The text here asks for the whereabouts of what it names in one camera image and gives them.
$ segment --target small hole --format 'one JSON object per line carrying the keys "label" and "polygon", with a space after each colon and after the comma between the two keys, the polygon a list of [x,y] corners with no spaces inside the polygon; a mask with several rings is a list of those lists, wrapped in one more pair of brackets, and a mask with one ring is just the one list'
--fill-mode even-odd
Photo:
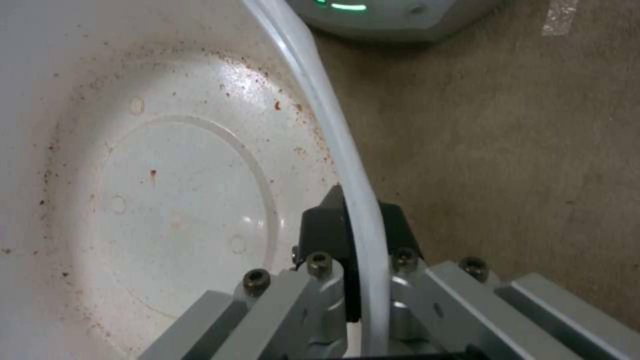
{"label": "small hole", "polygon": [[258,281],[262,278],[262,272],[256,271],[249,274],[249,280]]}
{"label": "small hole", "polygon": [[440,304],[438,304],[437,302],[433,303],[433,311],[436,312],[436,315],[438,315],[439,318],[443,318],[444,317],[444,313],[442,312],[442,308],[440,307]]}
{"label": "small hole", "polygon": [[315,261],[315,262],[318,262],[318,263],[319,263],[319,262],[321,262],[321,261],[326,260],[326,256],[324,256],[323,254],[316,254],[316,255],[314,255],[314,257],[312,258],[312,260],[313,260],[313,261]]}

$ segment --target white plastic bowl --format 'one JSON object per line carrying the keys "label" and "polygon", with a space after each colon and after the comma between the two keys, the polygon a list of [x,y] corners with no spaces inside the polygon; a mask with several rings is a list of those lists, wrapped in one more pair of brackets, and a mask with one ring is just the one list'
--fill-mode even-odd
{"label": "white plastic bowl", "polygon": [[0,49],[0,359],[136,357],[337,182],[239,1],[4,1]]}

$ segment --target green led light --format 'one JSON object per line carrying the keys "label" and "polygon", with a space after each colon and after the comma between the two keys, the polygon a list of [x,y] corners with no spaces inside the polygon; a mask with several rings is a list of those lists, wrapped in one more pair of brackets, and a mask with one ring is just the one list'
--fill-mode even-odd
{"label": "green led light", "polygon": [[359,5],[348,5],[348,4],[337,4],[332,3],[331,7],[337,10],[342,10],[345,12],[365,12],[367,11],[367,5],[359,4]]}

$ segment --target bolt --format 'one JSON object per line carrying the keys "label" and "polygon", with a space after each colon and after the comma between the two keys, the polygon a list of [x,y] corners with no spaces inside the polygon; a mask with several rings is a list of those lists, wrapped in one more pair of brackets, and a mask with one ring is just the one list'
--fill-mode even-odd
{"label": "bolt", "polygon": [[307,270],[310,275],[324,279],[331,275],[332,258],[326,252],[314,252],[307,256]]}
{"label": "bolt", "polygon": [[467,256],[460,260],[458,266],[479,282],[485,282],[489,277],[489,266],[481,258]]}
{"label": "bolt", "polygon": [[271,284],[271,276],[265,269],[253,269],[244,275],[242,284],[247,295],[259,297]]}
{"label": "bolt", "polygon": [[291,262],[294,265],[298,264],[298,246],[294,245],[293,247],[291,247]]}
{"label": "bolt", "polygon": [[397,249],[392,256],[395,272],[412,272],[418,267],[418,254],[409,247]]}

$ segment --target white device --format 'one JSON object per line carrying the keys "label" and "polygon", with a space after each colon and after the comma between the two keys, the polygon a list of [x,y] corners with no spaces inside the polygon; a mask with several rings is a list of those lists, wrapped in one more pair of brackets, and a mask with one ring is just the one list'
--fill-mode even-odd
{"label": "white device", "polygon": [[310,26],[342,37],[437,41],[495,8],[499,0],[287,0]]}

